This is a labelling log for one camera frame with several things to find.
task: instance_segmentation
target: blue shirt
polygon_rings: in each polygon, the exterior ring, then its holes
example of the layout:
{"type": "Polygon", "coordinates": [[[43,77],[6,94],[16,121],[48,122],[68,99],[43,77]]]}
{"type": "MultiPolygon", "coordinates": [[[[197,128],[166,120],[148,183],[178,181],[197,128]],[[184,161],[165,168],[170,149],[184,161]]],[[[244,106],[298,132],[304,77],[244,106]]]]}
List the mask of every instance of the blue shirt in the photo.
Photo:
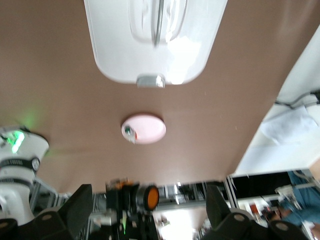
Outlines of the blue shirt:
{"type": "MultiPolygon", "coordinates": [[[[288,172],[292,185],[306,184],[307,180],[298,177],[294,172],[288,172]]],[[[290,209],[287,217],[282,218],[282,221],[301,226],[303,221],[309,221],[320,224],[320,192],[314,187],[307,187],[296,189],[293,188],[293,194],[297,202],[302,207],[302,210],[297,209],[295,206],[285,200],[281,202],[284,209],[290,209]]]]}

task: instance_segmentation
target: white robot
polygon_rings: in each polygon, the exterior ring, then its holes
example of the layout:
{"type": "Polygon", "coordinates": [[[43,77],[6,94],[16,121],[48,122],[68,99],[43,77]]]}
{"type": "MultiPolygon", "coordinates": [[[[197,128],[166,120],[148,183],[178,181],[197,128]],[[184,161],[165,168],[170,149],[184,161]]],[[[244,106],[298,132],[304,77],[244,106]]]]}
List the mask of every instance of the white robot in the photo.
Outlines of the white robot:
{"type": "Polygon", "coordinates": [[[0,219],[24,225],[34,219],[29,197],[49,144],[25,127],[0,128],[0,219]]]}

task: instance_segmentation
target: green light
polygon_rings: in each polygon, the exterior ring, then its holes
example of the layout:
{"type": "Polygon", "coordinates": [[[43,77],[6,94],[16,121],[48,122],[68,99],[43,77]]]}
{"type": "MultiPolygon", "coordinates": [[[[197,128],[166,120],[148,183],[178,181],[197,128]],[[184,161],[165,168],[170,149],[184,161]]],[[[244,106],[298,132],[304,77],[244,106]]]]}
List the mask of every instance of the green light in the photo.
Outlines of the green light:
{"type": "Polygon", "coordinates": [[[124,234],[124,235],[126,235],[126,228],[127,228],[127,216],[123,216],[122,224],[123,224],[123,234],[124,234]]]}
{"type": "Polygon", "coordinates": [[[11,150],[12,150],[12,153],[13,153],[13,154],[15,154],[15,153],[19,150],[22,142],[23,142],[24,139],[25,139],[25,135],[24,135],[22,132],[20,132],[20,131],[16,131],[16,132],[14,133],[14,136],[15,136],[15,138],[16,138],[15,141],[12,141],[11,139],[8,139],[8,142],[9,142],[10,144],[12,144],[12,149],[11,149],[11,150]]]}

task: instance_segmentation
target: metal pole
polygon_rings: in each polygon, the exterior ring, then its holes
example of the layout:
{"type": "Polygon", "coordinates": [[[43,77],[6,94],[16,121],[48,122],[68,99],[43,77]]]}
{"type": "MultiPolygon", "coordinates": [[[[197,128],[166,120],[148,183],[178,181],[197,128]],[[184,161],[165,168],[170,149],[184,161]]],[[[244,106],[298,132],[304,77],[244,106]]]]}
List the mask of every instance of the metal pole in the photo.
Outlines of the metal pole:
{"type": "Polygon", "coordinates": [[[50,185],[48,185],[47,183],[45,183],[44,181],[42,181],[40,178],[38,178],[37,176],[35,177],[34,181],[36,181],[37,183],[40,183],[42,187],[44,187],[45,189],[47,189],[48,191],[57,194],[58,192],[50,185]]]}
{"type": "Polygon", "coordinates": [[[231,207],[238,209],[239,208],[239,204],[238,204],[238,200],[236,198],[236,194],[235,194],[235,191],[234,191],[234,188],[233,188],[233,185],[232,185],[231,177],[227,176],[225,178],[225,180],[223,181],[223,183],[224,183],[226,194],[228,196],[228,199],[229,199],[231,207]]]}
{"type": "Polygon", "coordinates": [[[195,208],[195,207],[205,207],[206,201],[188,201],[181,204],[164,204],[158,205],[155,211],[165,211],[165,210],[177,210],[177,209],[188,209],[188,208],[195,208]]]}
{"type": "Polygon", "coordinates": [[[165,193],[165,198],[169,199],[169,193],[168,193],[168,186],[167,185],[164,186],[164,193],[165,193]]]}
{"type": "Polygon", "coordinates": [[[206,183],[202,183],[202,188],[203,188],[203,193],[204,193],[204,199],[207,199],[207,188],[206,188],[206,183]]]}
{"type": "Polygon", "coordinates": [[[306,189],[306,188],[312,188],[312,187],[316,187],[316,183],[315,182],[310,182],[310,183],[304,183],[304,184],[299,184],[299,185],[295,185],[293,186],[295,189],[306,189]]]}
{"type": "Polygon", "coordinates": [[[41,184],[39,182],[36,182],[34,185],[33,191],[32,191],[31,199],[30,199],[31,212],[34,212],[34,210],[35,210],[40,188],[41,188],[41,184]]]}
{"type": "Polygon", "coordinates": [[[196,184],[192,184],[192,189],[193,189],[194,199],[198,201],[199,200],[199,196],[198,196],[197,185],[196,184]]]}

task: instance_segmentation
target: screw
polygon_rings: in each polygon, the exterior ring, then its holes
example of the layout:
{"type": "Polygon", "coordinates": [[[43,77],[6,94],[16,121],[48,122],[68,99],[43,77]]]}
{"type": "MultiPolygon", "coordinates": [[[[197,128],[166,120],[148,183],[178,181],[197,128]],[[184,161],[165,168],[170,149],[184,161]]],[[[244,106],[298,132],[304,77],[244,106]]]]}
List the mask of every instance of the screw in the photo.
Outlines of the screw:
{"type": "Polygon", "coordinates": [[[239,222],[243,222],[245,220],[245,217],[240,215],[240,214],[236,214],[233,216],[235,220],[239,221],[239,222]]]}
{"type": "Polygon", "coordinates": [[[9,225],[9,223],[7,223],[6,221],[3,223],[0,223],[0,229],[4,229],[8,225],[9,225]]]}
{"type": "Polygon", "coordinates": [[[50,218],[52,218],[52,216],[50,214],[47,214],[42,217],[42,220],[46,221],[46,220],[49,220],[50,218]]]}
{"type": "Polygon", "coordinates": [[[289,227],[283,222],[278,222],[275,226],[282,231],[288,231],[289,229],[289,227]]]}

